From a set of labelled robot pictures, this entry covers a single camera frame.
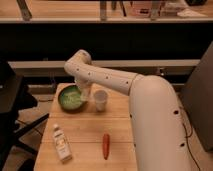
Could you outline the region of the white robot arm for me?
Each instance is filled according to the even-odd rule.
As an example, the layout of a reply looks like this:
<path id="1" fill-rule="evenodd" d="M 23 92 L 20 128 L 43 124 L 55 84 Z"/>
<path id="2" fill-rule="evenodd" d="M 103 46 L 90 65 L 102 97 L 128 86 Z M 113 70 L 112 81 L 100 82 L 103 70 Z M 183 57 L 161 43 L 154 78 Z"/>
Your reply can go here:
<path id="1" fill-rule="evenodd" d="M 138 171 L 192 171 L 177 95 L 167 80 L 93 66 L 82 49 L 64 70 L 80 87 L 92 82 L 129 97 Z"/>

